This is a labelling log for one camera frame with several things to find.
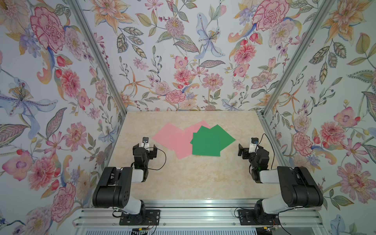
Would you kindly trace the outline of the green paper front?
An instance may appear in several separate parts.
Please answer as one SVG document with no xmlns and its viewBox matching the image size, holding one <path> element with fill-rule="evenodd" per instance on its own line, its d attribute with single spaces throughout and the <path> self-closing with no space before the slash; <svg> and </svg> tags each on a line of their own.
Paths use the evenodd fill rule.
<svg viewBox="0 0 376 235">
<path fill-rule="evenodd" d="M 210 133 L 193 134 L 193 155 L 220 157 L 219 138 Z"/>
</svg>

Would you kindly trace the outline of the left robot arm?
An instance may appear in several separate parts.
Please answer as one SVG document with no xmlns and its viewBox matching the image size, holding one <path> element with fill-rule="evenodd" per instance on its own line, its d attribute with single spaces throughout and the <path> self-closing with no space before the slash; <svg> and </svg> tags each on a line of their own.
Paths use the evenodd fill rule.
<svg viewBox="0 0 376 235">
<path fill-rule="evenodd" d="M 92 198 L 95 208 L 113 208 L 124 215 L 146 216 L 145 204 L 131 195 L 131 186 L 147 180 L 151 170 L 149 161 L 157 157 L 158 148 L 135 145 L 132 153 L 132 166 L 106 167 L 103 170 Z"/>
</svg>

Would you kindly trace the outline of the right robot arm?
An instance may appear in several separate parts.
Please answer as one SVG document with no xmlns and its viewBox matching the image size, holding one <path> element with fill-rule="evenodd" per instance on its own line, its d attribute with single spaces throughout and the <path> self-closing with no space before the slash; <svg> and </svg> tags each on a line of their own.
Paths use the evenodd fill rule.
<svg viewBox="0 0 376 235">
<path fill-rule="evenodd" d="M 252 210 L 256 219 L 277 216 L 295 208 L 314 208 L 323 205 L 324 197 L 306 167 L 278 166 L 269 169 L 269 152 L 262 146 L 239 145 L 238 156 L 248 160 L 249 172 L 258 184 L 278 184 L 280 193 L 257 201 Z"/>
</svg>

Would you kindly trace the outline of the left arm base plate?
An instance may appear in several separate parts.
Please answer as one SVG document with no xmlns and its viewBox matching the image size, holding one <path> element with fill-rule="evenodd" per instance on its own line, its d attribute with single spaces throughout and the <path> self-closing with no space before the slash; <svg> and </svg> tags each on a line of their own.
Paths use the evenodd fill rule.
<svg viewBox="0 0 376 235">
<path fill-rule="evenodd" d="M 140 214 L 122 214 L 120 226 L 158 226 L 160 223 L 160 210 L 145 210 Z"/>
</svg>

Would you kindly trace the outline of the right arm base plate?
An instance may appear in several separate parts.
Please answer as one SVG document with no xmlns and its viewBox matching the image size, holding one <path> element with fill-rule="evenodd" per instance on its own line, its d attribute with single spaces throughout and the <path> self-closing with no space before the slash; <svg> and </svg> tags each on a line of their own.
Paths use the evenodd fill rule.
<svg viewBox="0 0 376 235">
<path fill-rule="evenodd" d="M 258 213 L 255 210 L 240 209 L 236 211 L 236 216 L 242 226 L 266 226 L 272 227 L 280 225 L 279 217 L 275 214 Z"/>
</svg>

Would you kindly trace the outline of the green paper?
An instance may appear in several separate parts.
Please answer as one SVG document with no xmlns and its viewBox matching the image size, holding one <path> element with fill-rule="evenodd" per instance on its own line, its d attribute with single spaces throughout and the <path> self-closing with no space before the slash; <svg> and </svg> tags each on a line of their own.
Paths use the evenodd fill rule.
<svg viewBox="0 0 376 235">
<path fill-rule="evenodd" d="M 220 125 L 215 125 L 210 129 L 201 127 L 197 133 L 210 133 L 212 135 L 218 136 L 219 138 L 219 148 L 220 151 L 225 149 L 227 146 L 232 144 L 236 139 L 232 137 L 226 130 L 224 130 Z"/>
<path fill-rule="evenodd" d="M 193 134 L 193 155 L 220 157 L 219 138 L 210 133 Z"/>
</svg>

